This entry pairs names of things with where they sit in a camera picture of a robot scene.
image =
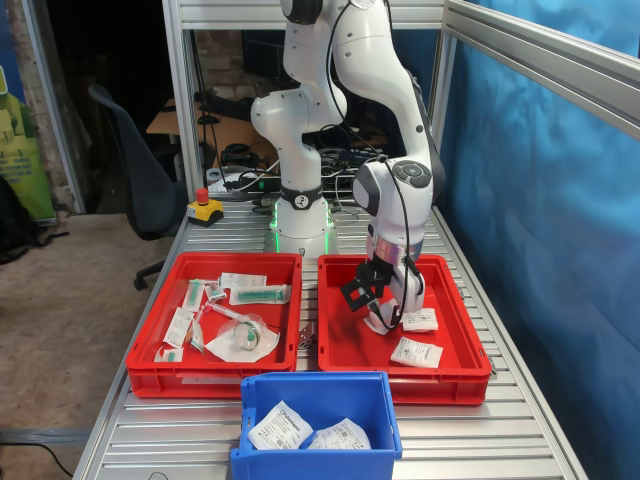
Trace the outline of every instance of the blue plastic bin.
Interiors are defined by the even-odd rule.
[[[372,450],[256,450],[247,435],[280,401],[316,430],[345,418],[360,425]],[[242,382],[240,447],[234,480],[391,480],[402,443],[384,372],[270,373]]]

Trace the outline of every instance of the black backpack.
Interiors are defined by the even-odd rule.
[[[22,206],[16,192],[0,175],[0,265],[17,260],[29,251],[23,248],[18,253],[10,253],[20,247],[46,247],[51,240],[69,235],[68,232],[49,235],[44,242],[38,240],[41,228],[33,221],[29,211]]]

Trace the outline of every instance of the metal table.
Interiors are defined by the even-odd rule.
[[[142,315],[182,252],[259,252],[269,218],[250,203],[227,203],[212,228],[184,222]],[[340,250],[365,253],[369,216],[336,215]],[[426,227],[423,253],[442,255],[495,367],[478,407],[399,406],[404,455],[396,480],[586,478],[549,406],[462,255],[440,212]],[[315,329],[317,266],[303,265],[300,328]],[[316,368],[316,353],[298,352],[298,370]],[[231,479],[229,449],[240,435],[240,402],[138,399],[124,362],[100,411],[74,479]]]

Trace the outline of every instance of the brick wall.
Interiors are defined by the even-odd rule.
[[[216,95],[239,100],[275,89],[269,80],[244,71],[239,30],[199,31],[196,40],[205,86]]]

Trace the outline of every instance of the red plastic crate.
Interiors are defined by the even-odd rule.
[[[366,308],[351,312],[340,287],[355,278],[364,255],[327,255],[318,259],[318,366],[325,371],[383,370],[389,374],[395,403],[467,404],[484,401],[491,375],[482,348],[447,262],[423,255],[416,262],[425,280],[425,308],[435,308],[438,330],[405,332],[402,325],[374,333],[363,318]],[[381,299],[391,299],[389,289]],[[414,368],[391,362],[401,337],[442,347],[438,368]]]
[[[185,346],[182,362],[154,362],[177,307],[182,306],[188,281],[217,279],[221,273],[266,275],[267,285],[291,285],[291,300],[285,305],[229,306],[240,313],[255,313],[273,331],[280,331],[278,346],[256,363],[228,363],[207,349],[204,354]],[[129,355],[127,371],[133,393],[139,397],[240,398],[243,378],[268,372],[291,372],[296,368],[302,257],[267,253],[183,253],[179,255],[158,293]],[[205,344],[213,340],[229,320],[211,312],[200,319]]]

